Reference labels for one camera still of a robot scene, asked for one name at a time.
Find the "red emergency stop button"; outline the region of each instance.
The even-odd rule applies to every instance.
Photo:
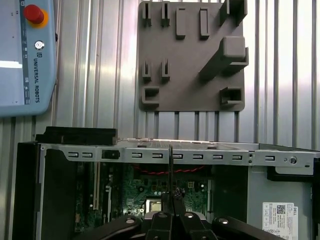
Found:
[[[45,19],[42,10],[34,4],[27,5],[23,10],[23,15],[33,24],[41,24]]]

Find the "green circuit board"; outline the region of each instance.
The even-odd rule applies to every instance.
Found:
[[[99,163],[99,168],[97,164],[97,162],[79,162],[77,167],[75,233],[97,228],[122,215],[131,214],[143,218],[146,213],[146,200],[160,201],[161,194],[168,190],[165,175],[137,176],[130,164]],[[173,182],[173,186],[185,190],[183,202],[187,211],[207,214],[208,180],[177,179]],[[106,188],[112,189],[110,196]],[[95,209],[94,194],[98,194],[98,207]],[[159,204],[153,206],[156,209],[151,207],[150,212],[160,210]],[[110,216],[106,214],[108,207],[111,210]]]
[[[168,181],[165,178],[157,179],[134,179],[134,168],[128,165],[124,170],[123,178],[123,214],[132,214],[143,216],[144,204],[146,199],[160,200],[162,192],[168,189]],[[195,190],[195,184],[200,185],[198,191]],[[208,181],[194,182],[192,180],[176,180],[173,186],[185,190],[183,202],[189,212],[199,212],[206,215],[208,205]]]

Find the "black cover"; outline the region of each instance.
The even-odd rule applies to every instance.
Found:
[[[118,131],[115,128],[47,126],[44,134],[37,134],[35,140],[46,144],[111,146],[117,144]]]

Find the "red cable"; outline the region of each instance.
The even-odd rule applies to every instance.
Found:
[[[149,175],[162,175],[162,174],[169,174],[168,171],[159,171],[159,172],[156,172],[156,171],[147,171],[147,170],[142,170],[140,167],[138,166],[135,166],[133,165],[133,167],[139,171],[141,171],[142,173],[145,173],[145,174],[149,174]],[[193,172],[196,172],[198,170],[201,170],[203,169],[205,166],[199,166],[199,167],[196,167],[194,169],[186,169],[186,170],[183,170],[183,169],[178,169],[178,170],[175,170],[174,173],[193,173]]]

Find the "screw hole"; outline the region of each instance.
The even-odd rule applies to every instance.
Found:
[[[295,156],[293,156],[293,157],[290,158],[289,161],[290,161],[290,163],[291,163],[292,165],[295,165],[298,160],[297,160],[297,158],[296,158]]]

